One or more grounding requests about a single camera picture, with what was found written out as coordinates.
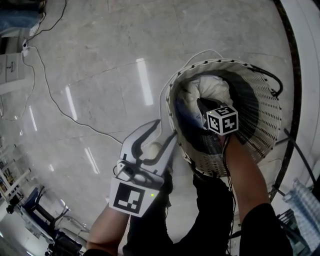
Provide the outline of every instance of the laundry basket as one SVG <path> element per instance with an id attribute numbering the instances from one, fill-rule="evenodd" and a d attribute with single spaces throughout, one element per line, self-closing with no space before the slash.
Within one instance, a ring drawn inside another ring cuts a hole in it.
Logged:
<path id="1" fill-rule="evenodd" d="M 280 86 L 274 91 L 269 76 Z M 182 86 L 201 76 L 218 76 L 228 83 L 233 107 L 238 111 L 239 129 L 235 135 L 258 163 L 276 143 L 281 124 L 278 95 L 283 89 L 273 74 L 251 64 L 233 59 L 209 59 L 180 70 L 168 84 L 166 107 L 171 128 L 178 134 L 183 158 L 192 168 L 211 177 L 227 176 L 222 161 L 222 147 L 210 130 L 190 124 L 177 110 L 176 98 Z"/>

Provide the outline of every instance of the checkered cloth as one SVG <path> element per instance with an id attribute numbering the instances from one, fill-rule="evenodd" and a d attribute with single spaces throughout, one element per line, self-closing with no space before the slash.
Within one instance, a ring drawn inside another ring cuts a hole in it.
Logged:
<path id="1" fill-rule="evenodd" d="M 320 244 L 320 202 L 297 178 L 283 200 L 293 210 L 300 234 L 313 252 Z"/>

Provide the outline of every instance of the black and white cube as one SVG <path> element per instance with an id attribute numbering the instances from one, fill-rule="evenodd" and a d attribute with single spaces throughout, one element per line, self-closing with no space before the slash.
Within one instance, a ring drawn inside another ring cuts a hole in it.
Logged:
<path id="1" fill-rule="evenodd" d="M 238 111 L 231 105 L 208 111 L 206 117 L 208 129 L 221 136 L 239 129 Z"/>

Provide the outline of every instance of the black t-shirt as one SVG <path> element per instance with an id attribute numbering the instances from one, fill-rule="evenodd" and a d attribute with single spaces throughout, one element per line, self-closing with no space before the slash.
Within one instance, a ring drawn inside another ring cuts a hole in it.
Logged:
<path id="1" fill-rule="evenodd" d="M 280 227 L 274 209 L 268 203 L 253 208 L 242 222 L 240 256 L 247 255 L 293 255 L 290 242 Z M 111 256 L 111 254 L 90 249 L 84 256 Z"/>

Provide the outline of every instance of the blue cloth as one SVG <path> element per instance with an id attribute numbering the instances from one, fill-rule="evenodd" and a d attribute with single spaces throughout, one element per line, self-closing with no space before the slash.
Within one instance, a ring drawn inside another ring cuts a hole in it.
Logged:
<path id="1" fill-rule="evenodd" d="M 313 252 L 320 244 L 320 202 L 297 178 L 283 200 L 293 210 L 300 234 Z"/>
<path id="2" fill-rule="evenodd" d="M 31 29 L 39 20 L 37 11 L 0 9 L 0 32 L 12 28 Z"/>

